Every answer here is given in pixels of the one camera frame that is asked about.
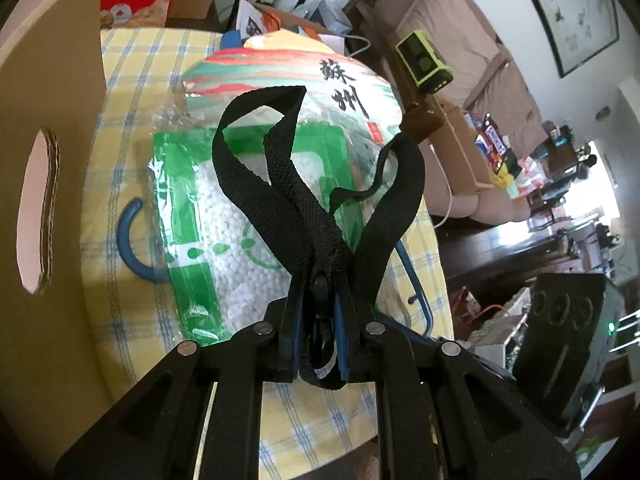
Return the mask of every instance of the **yellow plaid tablecloth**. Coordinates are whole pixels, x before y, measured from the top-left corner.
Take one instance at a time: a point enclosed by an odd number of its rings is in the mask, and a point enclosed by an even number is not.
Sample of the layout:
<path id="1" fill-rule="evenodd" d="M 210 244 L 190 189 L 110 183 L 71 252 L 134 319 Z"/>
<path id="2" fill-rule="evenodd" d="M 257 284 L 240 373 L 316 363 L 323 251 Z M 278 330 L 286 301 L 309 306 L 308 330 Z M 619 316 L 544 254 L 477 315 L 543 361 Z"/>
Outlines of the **yellow plaid tablecloth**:
<path id="1" fill-rule="evenodd" d="M 169 284 L 144 282 L 116 249 L 116 224 L 135 196 L 149 197 L 153 121 L 180 74 L 220 47 L 220 35 L 162 28 L 102 34 L 107 95 L 98 118 L 82 205 L 82 280 L 98 358 L 114 399 L 144 376 L 180 340 Z M 134 221 L 134 252 L 150 263 L 157 234 L 153 212 Z M 404 236 L 433 310 L 433 335 L 452 337 L 444 276 L 431 220 L 421 205 Z M 394 253 L 390 272 L 401 298 L 413 295 Z M 405 317 L 421 332 L 418 302 Z M 338 458 L 377 433 L 372 384 L 325 391 L 296 381 L 264 385 L 260 428 L 260 478 L 287 479 Z"/>

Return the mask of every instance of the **sofa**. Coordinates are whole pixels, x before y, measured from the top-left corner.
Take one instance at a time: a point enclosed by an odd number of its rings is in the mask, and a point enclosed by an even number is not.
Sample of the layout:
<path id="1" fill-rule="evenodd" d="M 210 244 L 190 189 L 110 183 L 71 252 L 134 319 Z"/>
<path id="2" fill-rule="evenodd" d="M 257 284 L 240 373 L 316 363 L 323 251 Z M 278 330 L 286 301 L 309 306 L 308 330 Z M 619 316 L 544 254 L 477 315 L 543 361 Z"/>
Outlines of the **sofa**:
<path id="1" fill-rule="evenodd" d="M 344 10 L 354 30 L 370 38 L 374 46 L 373 38 L 381 32 L 389 45 L 413 30 L 425 31 L 454 71 L 453 82 L 438 92 L 438 97 L 483 116 L 491 113 L 518 158 L 530 155 L 547 138 L 538 106 L 516 62 L 473 0 L 351 0 Z M 362 61 L 396 85 L 398 78 L 384 59 L 389 50 L 370 50 Z M 421 142 L 420 150 L 426 170 L 427 208 L 432 216 L 444 216 L 449 210 L 447 177 L 428 139 Z M 526 200 L 512 201 L 504 190 L 492 187 L 454 193 L 449 216 L 499 225 L 525 220 L 530 211 Z"/>

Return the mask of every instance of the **black picture frame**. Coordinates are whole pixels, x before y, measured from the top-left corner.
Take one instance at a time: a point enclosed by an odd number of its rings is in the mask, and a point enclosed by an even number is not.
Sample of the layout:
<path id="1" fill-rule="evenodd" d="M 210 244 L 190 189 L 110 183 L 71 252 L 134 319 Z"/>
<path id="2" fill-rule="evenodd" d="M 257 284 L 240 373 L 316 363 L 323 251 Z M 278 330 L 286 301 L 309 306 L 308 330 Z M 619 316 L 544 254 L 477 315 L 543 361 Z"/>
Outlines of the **black picture frame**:
<path id="1" fill-rule="evenodd" d="M 613 41 L 611 41 L 610 43 L 607 43 L 605 46 L 603 46 L 600 50 L 598 50 L 594 54 L 591 54 L 589 57 L 587 57 L 586 59 L 582 60 L 576 66 L 574 66 L 571 69 L 565 71 L 564 66 L 562 65 L 562 58 L 560 57 L 560 52 L 558 50 L 558 44 L 556 43 L 556 38 L 554 36 L 553 30 L 551 29 L 551 25 L 549 24 L 549 21 L 548 21 L 548 19 L 546 17 L 545 9 L 543 9 L 542 3 L 540 2 L 540 0 L 531 0 L 531 1 L 533 2 L 534 7 L 536 7 L 536 12 L 538 13 L 538 16 L 540 17 L 540 21 L 542 22 L 542 26 L 545 29 L 545 33 L 546 33 L 546 36 L 548 38 L 549 45 L 551 46 L 551 52 L 553 53 L 554 59 L 556 61 L 556 67 L 558 69 L 558 75 L 560 76 L 560 79 L 565 78 L 566 76 L 568 76 L 572 72 L 575 72 L 581 66 L 583 66 L 585 63 L 589 62 L 591 59 L 596 57 L 598 54 L 600 54 L 604 50 L 607 50 L 611 45 L 617 43 L 620 40 L 620 24 L 618 23 L 618 8 L 616 6 L 616 0 L 611 0 L 612 8 L 613 8 L 613 17 L 614 17 L 614 20 L 615 20 L 615 23 L 616 23 L 616 37 L 615 37 L 615 39 Z"/>

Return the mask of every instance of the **chinese calligraphy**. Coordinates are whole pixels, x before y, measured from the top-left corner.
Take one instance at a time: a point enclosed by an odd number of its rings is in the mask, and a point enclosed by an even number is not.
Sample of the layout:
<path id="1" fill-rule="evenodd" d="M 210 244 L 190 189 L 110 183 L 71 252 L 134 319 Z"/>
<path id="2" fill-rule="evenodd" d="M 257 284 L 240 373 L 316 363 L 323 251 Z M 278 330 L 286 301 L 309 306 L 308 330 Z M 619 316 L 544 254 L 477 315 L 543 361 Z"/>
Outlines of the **chinese calligraphy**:
<path id="1" fill-rule="evenodd" d="M 340 64 L 333 59 L 323 59 L 320 62 L 320 72 L 324 76 L 325 81 L 331 80 L 339 80 L 342 81 L 343 84 L 347 85 L 347 79 L 349 81 L 356 81 L 355 78 L 350 77 L 346 74 L 346 72 L 340 67 Z M 356 111 L 356 104 L 359 106 L 362 114 L 369 119 L 369 114 L 364 109 L 360 98 L 358 97 L 358 93 L 354 85 L 349 84 L 349 89 L 338 90 L 336 89 L 334 94 L 332 95 L 332 99 L 338 103 L 340 110 L 343 112 L 347 110 L 347 106 L 351 107 L 352 110 Z"/>

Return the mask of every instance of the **framed painting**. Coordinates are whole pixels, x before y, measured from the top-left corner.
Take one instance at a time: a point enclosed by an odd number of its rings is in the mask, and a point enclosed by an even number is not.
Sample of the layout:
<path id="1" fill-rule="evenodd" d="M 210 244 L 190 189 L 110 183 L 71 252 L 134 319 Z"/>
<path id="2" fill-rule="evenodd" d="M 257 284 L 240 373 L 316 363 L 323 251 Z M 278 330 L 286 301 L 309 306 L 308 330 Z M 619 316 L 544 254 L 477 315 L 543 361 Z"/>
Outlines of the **framed painting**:
<path id="1" fill-rule="evenodd" d="M 620 39 L 615 0 L 532 0 L 561 78 Z"/>

